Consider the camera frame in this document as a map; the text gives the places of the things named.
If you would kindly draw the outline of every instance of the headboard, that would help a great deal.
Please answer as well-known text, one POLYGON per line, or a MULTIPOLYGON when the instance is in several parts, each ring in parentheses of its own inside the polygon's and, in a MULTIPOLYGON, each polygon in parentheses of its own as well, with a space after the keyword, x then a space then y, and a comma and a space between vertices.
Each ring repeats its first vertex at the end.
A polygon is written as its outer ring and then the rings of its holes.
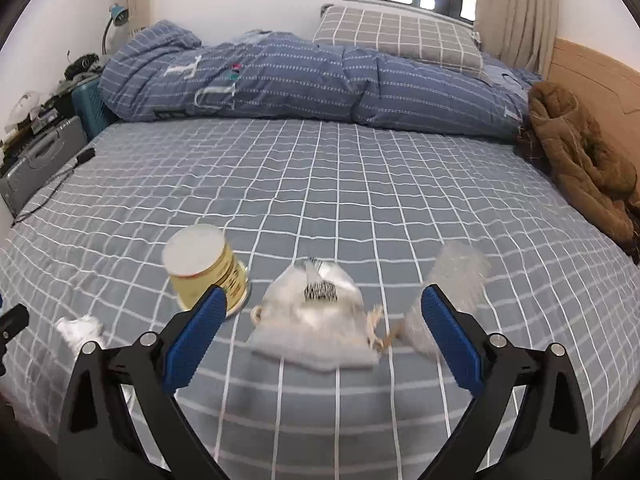
POLYGON ((603 137, 640 173, 640 73, 595 50, 556 39, 548 79, 578 96, 600 123, 603 137))

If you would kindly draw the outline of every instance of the cylindrical container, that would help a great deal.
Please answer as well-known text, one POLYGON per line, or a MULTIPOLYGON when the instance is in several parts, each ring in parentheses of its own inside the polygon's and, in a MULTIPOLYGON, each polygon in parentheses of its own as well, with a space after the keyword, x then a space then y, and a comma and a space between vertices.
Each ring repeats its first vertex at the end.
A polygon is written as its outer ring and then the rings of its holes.
POLYGON ((196 224, 178 231, 162 251, 162 264, 184 310, 191 310, 213 284, 225 291, 227 317, 249 297, 246 267, 213 225, 196 224))

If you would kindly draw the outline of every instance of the pillow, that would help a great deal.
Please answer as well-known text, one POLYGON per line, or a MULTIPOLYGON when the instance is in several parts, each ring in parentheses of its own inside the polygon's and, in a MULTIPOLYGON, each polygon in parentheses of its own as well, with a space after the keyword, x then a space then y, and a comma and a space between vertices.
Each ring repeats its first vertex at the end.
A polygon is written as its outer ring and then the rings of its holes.
POLYGON ((325 10, 314 42, 374 48, 491 84, 471 35, 472 31, 463 25, 427 16, 332 6, 325 10))

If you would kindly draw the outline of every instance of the suitcase handle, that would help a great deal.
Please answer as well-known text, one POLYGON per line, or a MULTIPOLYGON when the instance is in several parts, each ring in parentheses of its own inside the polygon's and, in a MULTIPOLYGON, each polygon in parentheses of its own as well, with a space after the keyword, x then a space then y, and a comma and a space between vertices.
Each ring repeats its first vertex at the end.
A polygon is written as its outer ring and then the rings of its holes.
POLYGON ((60 153, 65 145, 64 139, 60 136, 60 132, 55 132, 53 136, 47 136, 30 149, 27 158, 29 166, 34 170, 50 164, 60 153))

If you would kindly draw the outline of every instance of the metal screw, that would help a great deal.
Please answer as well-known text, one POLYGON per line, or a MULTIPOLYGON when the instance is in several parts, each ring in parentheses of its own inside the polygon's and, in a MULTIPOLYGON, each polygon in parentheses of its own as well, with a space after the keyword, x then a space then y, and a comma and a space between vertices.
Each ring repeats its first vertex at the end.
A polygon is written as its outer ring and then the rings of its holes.
POLYGON ((491 343, 496 348, 504 348, 507 346, 507 338, 502 334, 491 334, 489 336, 489 343, 491 343))
POLYGON ((82 345, 82 353, 83 354, 92 354, 94 353, 96 348, 96 344, 93 341, 89 341, 88 343, 84 343, 84 345, 82 345))
POLYGON ((146 332, 140 336, 140 344, 142 346, 151 346, 158 340, 158 335, 155 332, 146 332))
POLYGON ((564 346, 562 346, 560 343, 553 343, 551 345, 551 351, 558 357, 562 357, 566 352, 564 346))

